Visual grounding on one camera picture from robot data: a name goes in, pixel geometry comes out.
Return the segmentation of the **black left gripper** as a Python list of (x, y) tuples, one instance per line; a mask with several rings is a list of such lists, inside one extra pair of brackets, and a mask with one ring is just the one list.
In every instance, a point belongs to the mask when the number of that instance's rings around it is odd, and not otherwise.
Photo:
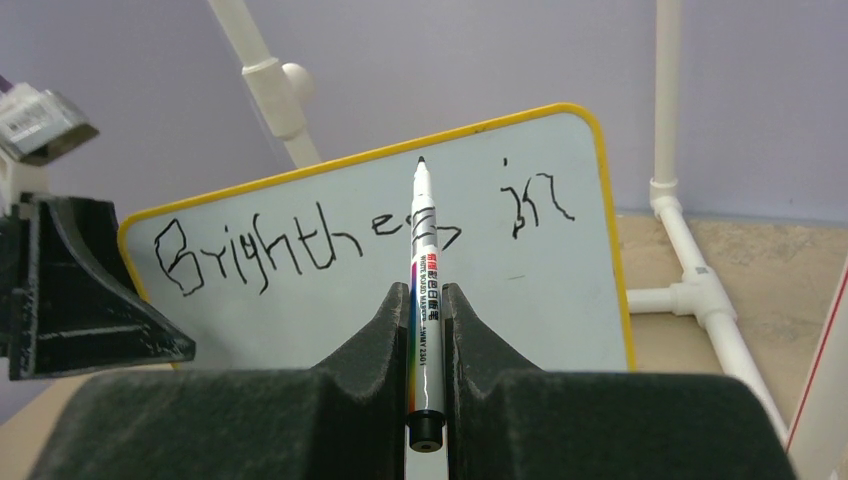
[(195, 354), (195, 341), (135, 287), (111, 202), (31, 193), (1, 218), (1, 356), (9, 380)]

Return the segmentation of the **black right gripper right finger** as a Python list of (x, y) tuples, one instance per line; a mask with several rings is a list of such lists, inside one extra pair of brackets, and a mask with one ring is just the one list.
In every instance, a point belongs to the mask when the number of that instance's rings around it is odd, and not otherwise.
[(792, 479), (755, 394), (716, 374), (550, 372), (477, 315), (446, 313), (452, 479)]

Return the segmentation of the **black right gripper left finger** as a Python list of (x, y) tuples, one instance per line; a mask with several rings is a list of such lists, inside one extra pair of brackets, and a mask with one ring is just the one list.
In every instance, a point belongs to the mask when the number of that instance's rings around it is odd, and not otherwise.
[(34, 479), (401, 479), (408, 288), (308, 369), (125, 371), (66, 404)]

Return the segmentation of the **white whiteboard marker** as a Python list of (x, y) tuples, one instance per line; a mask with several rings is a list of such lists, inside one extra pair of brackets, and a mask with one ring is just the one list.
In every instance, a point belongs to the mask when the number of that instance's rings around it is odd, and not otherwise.
[(441, 249), (431, 176), (423, 157), (413, 175), (410, 230), (408, 444), (415, 452), (435, 453), (443, 446), (446, 423)]

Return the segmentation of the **yellow framed whiteboard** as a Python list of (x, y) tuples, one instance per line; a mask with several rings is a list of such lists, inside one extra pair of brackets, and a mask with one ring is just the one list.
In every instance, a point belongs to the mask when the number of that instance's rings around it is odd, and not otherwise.
[(409, 280), (419, 160), (442, 283), (541, 368), (633, 368), (603, 134), (573, 104), (141, 211), (120, 250), (143, 296), (195, 341), (195, 367), (309, 367)]

